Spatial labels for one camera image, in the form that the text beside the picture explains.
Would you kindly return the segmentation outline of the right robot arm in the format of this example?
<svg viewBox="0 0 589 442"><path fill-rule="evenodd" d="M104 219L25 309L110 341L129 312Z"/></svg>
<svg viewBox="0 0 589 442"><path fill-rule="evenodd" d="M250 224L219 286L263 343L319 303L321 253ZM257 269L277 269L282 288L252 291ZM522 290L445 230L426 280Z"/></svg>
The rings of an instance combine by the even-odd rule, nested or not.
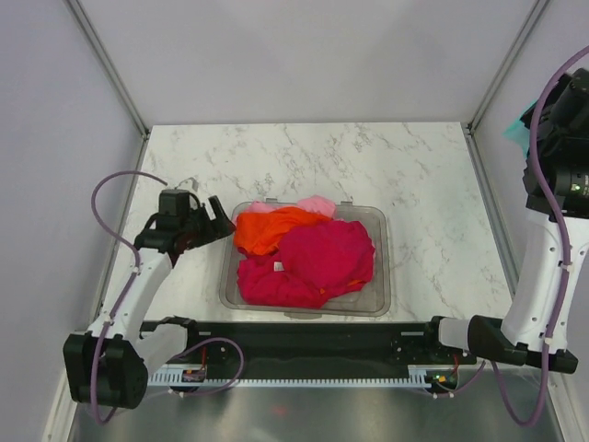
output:
<svg viewBox="0 0 589 442"><path fill-rule="evenodd" d="M562 211L569 233L572 268L548 357L542 345L558 298L563 264L560 231L549 202L530 167L524 170L528 221L525 258L513 303L503 319L475 315L469 320L435 317L437 331L422 338L423 355L439 363L455 349L513 366L546 366L572 374L578 360L568 350L572 296L588 255L588 72L560 76L540 115L539 164Z"/></svg>

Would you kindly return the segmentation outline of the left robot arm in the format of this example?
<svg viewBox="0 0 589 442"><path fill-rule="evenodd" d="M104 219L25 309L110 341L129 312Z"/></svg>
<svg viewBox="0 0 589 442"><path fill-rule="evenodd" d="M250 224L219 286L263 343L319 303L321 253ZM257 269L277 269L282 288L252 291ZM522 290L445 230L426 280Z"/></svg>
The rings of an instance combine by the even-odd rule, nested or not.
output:
<svg viewBox="0 0 589 442"><path fill-rule="evenodd" d="M196 322L182 317L147 320L156 292L179 257L236 230L218 197L201 203L186 190L163 190L158 209L135 237L130 279L119 297L84 332L63 347L73 401L96 407L134 409L148 379L168 362L191 362L202 351Z"/></svg>

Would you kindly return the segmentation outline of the teal t shirt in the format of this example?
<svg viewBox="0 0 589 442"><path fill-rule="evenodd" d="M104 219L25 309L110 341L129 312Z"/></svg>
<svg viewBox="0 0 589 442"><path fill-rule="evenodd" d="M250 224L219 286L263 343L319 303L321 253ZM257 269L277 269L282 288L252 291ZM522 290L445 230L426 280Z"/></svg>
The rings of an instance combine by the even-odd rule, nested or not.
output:
<svg viewBox="0 0 589 442"><path fill-rule="evenodd" d="M520 148L524 159L527 159L529 152L529 124L531 122L532 113L532 108L524 111L502 134L506 140L514 143Z"/></svg>

